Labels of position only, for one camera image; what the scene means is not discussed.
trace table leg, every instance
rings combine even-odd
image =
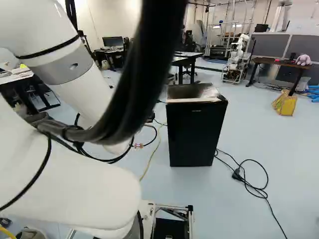
[[[194,78],[195,78],[195,60],[191,64],[190,68],[190,83],[194,84]]]
[[[178,66],[178,84],[183,84],[183,66]]]
[[[31,80],[30,83],[31,83],[31,85],[33,86],[35,92],[38,94],[38,96],[40,96],[41,100],[42,100],[43,103],[45,104],[45,107],[39,109],[39,112],[46,111],[46,110],[48,110],[48,109],[52,109],[52,108],[55,108],[55,107],[58,107],[58,106],[61,105],[61,104],[51,105],[51,104],[49,103],[49,101],[46,99],[43,90],[39,87],[38,82],[36,82],[35,80]]]
[[[254,77],[255,77],[258,65],[259,65],[259,63],[255,63],[253,72],[251,73],[250,80],[249,80],[248,84],[246,85],[246,87],[249,87],[249,86],[254,84]]]
[[[299,81],[300,81],[300,79],[301,79],[301,76],[303,76],[303,73],[304,73],[304,69],[303,69],[303,68],[300,68],[300,71],[299,71],[299,75],[298,75],[298,77],[297,77],[297,80],[296,80],[296,82],[294,83],[294,86],[291,88],[291,90],[290,90],[288,96],[293,96],[293,94],[294,94],[294,92],[295,92],[295,90],[296,90],[296,87],[297,87],[297,85],[298,85],[298,83],[299,83]]]
[[[35,92],[40,96],[41,100],[43,101],[43,103],[45,104],[45,106],[49,107],[50,103],[48,102],[48,100],[46,99],[46,97],[44,96],[43,91],[40,89],[39,85],[35,82],[31,82],[31,85],[33,86]]]
[[[30,114],[36,115],[39,113],[21,85],[15,86],[14,91],[16,92],[22,103],[24,103],[24,105],[27,107]]]
[[[105,56],[106,56],[107,62],[108,62],[109,65],[110,65],[110,70],[111,70],[111,71],[116,71],[116,70],[115,70],[115,66],[114,66],[114,64],[113,64],[112,61],[111,61],[111,58],[112,58],[112,60],[113,60],[113,56],[109,56],[108,54],[105,54]]]

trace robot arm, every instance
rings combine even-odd
[[[87,130],[74,130],[49,120],[38,129],[103,145],[129,140],[160,94],[186,1],[173,1],[168,9],[165,3],[144,1],[135,42],[113,97],[56,1],[0,0],[0,4],[0,46],[94,124]],[[158,31],[170,37],[153,38]],[[154,45],[156,52],[150,51]],[[47,153],[48,140],[19,118],[2,97],[0,109],[0,181],[5,182],[0,184],[1,207],[34,177]],[[120,239],[130,230],[140,200],[140,185],[132,173],[52,142],[49,161],[37,181],[0,216],[58,222],[100,238]]]

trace wooden table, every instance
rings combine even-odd
[[[246,87],[249,87],[249,86],[254,84],[254,77],[256,74],[256,70],[260,64],[273,64],[273,65],[279,65],[279,66],[288,66],[288,67],[299,68],[300,72],[298,74],[296,82],[294,83],[294,86],[291,88],[291,90],[288,94],[289,96],[292,96],[294,94],[296,87],[297,87],[301,77],[303,76],[304,70],[310,69],[310,65],[307,65],[307,66],[297,65],[294,63],[288,63],[286,60],[275,61],[274,58],[268,58],[268,57],[256,57],[256,58],[252,59],[252,61],[255,62],[255,65],[254,65],[254,69],[253,69],[253,72],[251,74],[249,83],[246,85]]]

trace yellow bag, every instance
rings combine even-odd
[[[297,96],[288,96],[289,90],[284,89],[281,95],[272,102],[275,111],[282,116],[293,116],[295,111]]]

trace computer monitor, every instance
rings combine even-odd
[[[121,36],[102,37],[104,46],[123,46],[124,41]]]
[[[257,24],[255,27],[255,32],[266,32],[268,29],[268,24]]]

